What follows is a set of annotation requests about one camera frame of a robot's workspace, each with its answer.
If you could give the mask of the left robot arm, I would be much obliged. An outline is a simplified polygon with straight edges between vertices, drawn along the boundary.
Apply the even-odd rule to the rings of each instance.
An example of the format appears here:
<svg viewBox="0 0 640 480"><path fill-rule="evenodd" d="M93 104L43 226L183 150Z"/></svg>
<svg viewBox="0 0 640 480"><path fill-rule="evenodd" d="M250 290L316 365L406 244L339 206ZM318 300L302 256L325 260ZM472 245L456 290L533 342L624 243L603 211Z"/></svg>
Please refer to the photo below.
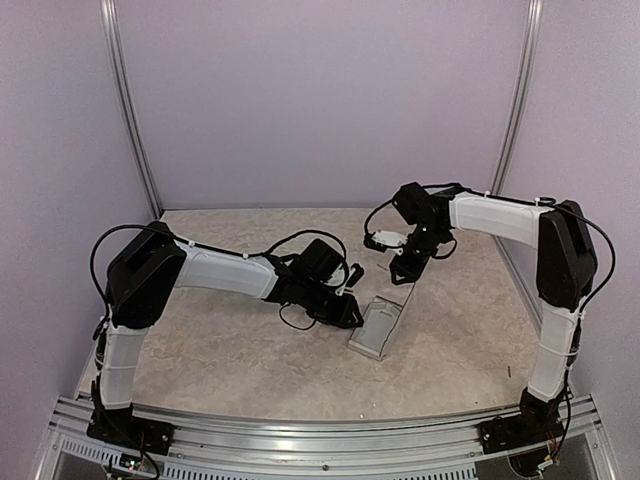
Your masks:
<svg viewBox="0 0 640 480"><path fill-rule="evenodd" d="M300 253L278 256L282 241L258 253L236 252L174 234L164 222L132 225L136 236L110 262L106 282L95 286L105 314L94 333L97 378L92 396L104 410L99 424L121 445L140 434L132 406L134 377L144 338L160 319L172 292L196 288L230 292L298 306L313 324L356 329L364 318L351 287L363 276L347 262L335 235L311 230Z"/></svg>

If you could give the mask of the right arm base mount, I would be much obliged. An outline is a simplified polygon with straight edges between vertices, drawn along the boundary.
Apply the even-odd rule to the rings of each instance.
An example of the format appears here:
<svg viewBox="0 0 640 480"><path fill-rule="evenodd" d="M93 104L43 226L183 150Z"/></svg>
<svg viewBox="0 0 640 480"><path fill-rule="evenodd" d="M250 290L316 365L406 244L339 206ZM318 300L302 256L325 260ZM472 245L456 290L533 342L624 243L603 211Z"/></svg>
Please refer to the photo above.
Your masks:
<svg viewBox="0 0 640 480"><path fill-rule="evenodd" d="M493 454L560 438L565 429L559 419L537 424L527 422L518 414L483 421L477 431L483 453Z"/></svg>

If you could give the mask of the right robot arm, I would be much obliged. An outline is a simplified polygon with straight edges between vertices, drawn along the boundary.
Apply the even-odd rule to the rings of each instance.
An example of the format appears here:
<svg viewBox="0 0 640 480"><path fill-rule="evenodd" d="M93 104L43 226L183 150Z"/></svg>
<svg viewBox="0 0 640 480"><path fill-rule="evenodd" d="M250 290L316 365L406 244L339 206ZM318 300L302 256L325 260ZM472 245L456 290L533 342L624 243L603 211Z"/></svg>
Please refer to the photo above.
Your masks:
<svg viewBox="0 0 640 480"><path fill-rule="evenodd" d="M551 424L547 410L562 398L579 350L584 307L597 271L597 257L580 206L548 200L507 200L452 183L430 193L416 183L402 186L392 206L412 227L404 235L378 230L371 240L396 252L390 265L395 284L417 281L440 246L456 230L469 230L519 242L537 253L536 287L542 323L536 361L511 433L523 444L535 442Z"/></svg>

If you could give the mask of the white paper box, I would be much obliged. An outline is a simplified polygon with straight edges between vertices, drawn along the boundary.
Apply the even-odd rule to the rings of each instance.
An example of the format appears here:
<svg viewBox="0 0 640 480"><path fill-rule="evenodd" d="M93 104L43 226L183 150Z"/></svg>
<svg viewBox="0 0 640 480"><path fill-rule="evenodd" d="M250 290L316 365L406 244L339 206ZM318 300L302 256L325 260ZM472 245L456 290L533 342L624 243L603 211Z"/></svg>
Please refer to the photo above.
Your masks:
<svg viewBox="0 0 640 480"><path fill-rule="evenodd" d="M382 362L394 342L413 292L414 286L402 301L376 295L364 311L363 325L351 334L347 348L366 358Z"/></svg>

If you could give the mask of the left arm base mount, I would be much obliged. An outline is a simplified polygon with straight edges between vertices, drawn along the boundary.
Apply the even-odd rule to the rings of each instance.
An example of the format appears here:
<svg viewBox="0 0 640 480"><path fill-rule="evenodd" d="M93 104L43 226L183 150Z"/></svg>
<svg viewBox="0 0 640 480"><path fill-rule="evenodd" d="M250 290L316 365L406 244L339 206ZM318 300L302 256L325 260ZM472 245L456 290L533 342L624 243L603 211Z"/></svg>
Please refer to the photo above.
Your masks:
<svg viewBox="0 0 640 480"><path fill-rule="evenodd" d="M129 417L91 419L87 436L142 453L167 455L175 427L168 422Z"/></svg>

